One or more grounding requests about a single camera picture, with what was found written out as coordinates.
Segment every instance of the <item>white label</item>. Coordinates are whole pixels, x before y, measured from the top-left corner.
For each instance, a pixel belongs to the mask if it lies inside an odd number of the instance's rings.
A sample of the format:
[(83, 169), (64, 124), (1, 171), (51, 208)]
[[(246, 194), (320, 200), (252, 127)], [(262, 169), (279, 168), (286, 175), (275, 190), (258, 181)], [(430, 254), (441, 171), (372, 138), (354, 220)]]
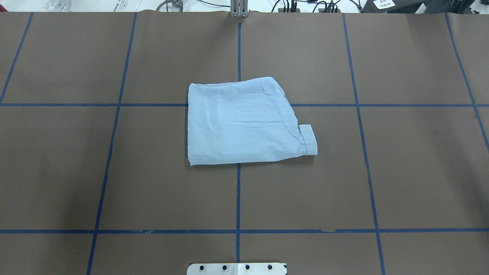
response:
[(374, 4), (379, 10), (391, 8), (396, 5), (392, 0), (375, 0)]
[(128, 0), (117, 0), (112, 11), (124, 11), (127, 7)]

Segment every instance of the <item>transparent plastic object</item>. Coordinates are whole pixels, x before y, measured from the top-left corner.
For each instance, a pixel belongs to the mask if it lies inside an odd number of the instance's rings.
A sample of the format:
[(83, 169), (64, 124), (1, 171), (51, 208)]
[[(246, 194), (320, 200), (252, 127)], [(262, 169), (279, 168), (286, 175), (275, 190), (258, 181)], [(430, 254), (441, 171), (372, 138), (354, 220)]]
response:
[(43, 8), (53, 12), (70, 12), (71, 0), (47, 0)]

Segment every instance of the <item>grid square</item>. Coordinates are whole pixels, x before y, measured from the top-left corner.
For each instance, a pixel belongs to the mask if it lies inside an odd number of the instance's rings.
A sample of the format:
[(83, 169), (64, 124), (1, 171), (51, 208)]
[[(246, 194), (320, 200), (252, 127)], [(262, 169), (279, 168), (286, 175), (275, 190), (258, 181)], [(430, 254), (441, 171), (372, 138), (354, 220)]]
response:
[(186, 274), (192, 263), (236, 262), (234, 234), (98, 235), (91, 274)]
[(290, 103), (355, 103), (340, 14), (250, 12), (241, 44), (243, 80), (272, 76)]
[(1, 229), (93, 229), (114, 114), (0, 108)]
[(242, 234), (241, 262), (287, 263), (289, 274), (380, 274), (375, 234)]
[(35, 13), (3, 102), (116, 103), (133, 17)]
[(228, 12), (139, 12), (123, 102), (185, 103), (190, 83), (237, 81), (238, 22)]
[(92, 234), (0, 234), (0, 274), (84, 275)]
[(346, 19), (360, 103), (470, 104), (443, 14)]
[(21, 43), (29, 13), (4, 13), (0, 17), (0, 94)]
[(489, 104), (489, 17), (467, 17), (448, 14), (453, 39), (464, 66), (475, 103)]
[(382, 234), (387, 274), (486, 274), (489, 233)]
[(379, 227), (489, 227), (489, 155), (473, 108), (361, 112)]
[(235, 229), (235, 164), (190, 166), (186, 108), (123, 107), (101, 229)]
[(242, 229), (374, 228), (355, 108), (296, 107), (317, 156), (241, 167)]

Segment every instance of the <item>folded shirt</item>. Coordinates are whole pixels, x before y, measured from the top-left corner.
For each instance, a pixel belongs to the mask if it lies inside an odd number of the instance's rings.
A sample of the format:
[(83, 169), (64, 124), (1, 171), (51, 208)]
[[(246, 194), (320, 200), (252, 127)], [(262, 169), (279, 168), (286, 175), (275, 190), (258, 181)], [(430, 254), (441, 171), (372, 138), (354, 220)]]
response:
[(297, 125), (272, 77), (188, 89), (190, 165), (278, 161), (317, 155), (310, 125)]

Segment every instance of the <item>black cable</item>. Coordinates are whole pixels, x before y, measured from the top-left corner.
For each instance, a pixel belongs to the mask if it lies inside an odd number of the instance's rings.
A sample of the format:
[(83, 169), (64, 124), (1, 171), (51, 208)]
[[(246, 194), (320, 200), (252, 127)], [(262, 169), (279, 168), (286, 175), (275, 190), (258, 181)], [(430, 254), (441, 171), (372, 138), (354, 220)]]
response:
[(335, 13), (336, 13), (336, 12), (338, 12), (338, 5), (337, 5), (337, 4), (338, 4), (340, 1), (341, 1), (341, 0), (336, 1), (336, 2), (334, 3), (334, 5), (333, 5), (333, 8), (334, 8), (334, 12), (335, 12)]
[(273, 5), (273, 8), (272, 8), (272, 11), (271, 11), (271, 12), (273, 12), (273, 10), (274, 10), (274, 9), (275, 9), (275, 7), (277, 6), (278, 2), (280, 2), (280, 0), (277, 0), (277, 2), (275, 2), (275, 5)]
[(227, 8), (230, 8), (231, 7), (231, 6), (226, 6), (226, 5), (217, 5), (217, 4), (209, 3), (209, 2), (206, 2), (206, 1), (202, 1), (202, 0), (197, 0), (197, 1), (202, 2), (202, 3), (209, 4), (209, 5), (212, 5), (212, 6), (216, 6), (216, 7), (227, 7)]
[(315, 12), (316, 11), (316, 8), (317, 6), (319, 6), (321, 3), (324, 4), (324, 8), (326, 9), (328, 7), (328, 3), (326, 3), (326, 1), (319, 1), (316, 6), (314, 7), (314, 9), (312, 10), (312, 12)]
[(163, 3), (161, 3), (158, 8), (156, 8), (156, 11), (159, 11), (159, 9), (161, 9), (162, 6), (166, 5), (166, 11), (168, 11), (168, 4), (170, 4), (171, 2), (173, 2), (173, 0), (167, 0)]
[(323, 10), (323, 12), (330, 12), (330, 9), (333, 9), (334, 2), (331, 0), (330, 4), (328, 5), (327, 8)]
[(358, 0), (358, 4), (353, 1), (353, 0), (350, 0), (351, 2), (353, 2), (353, 4), (355, 4), (356, 8), (358, 9), (359, 12), (362, 12), (362, 6), (361, 6), (361, 3), (360, 3), (360, 0)]
[(457, 14), (460, 14), (460, 12), (462, 11), (462, 7), (464, 6), (464, 2), (465, 2), (465, 0), (462, 0), (462, 1), (459, 2), (460, 3), (460, 7), (459, 7), (459, 9), (457, 11)]

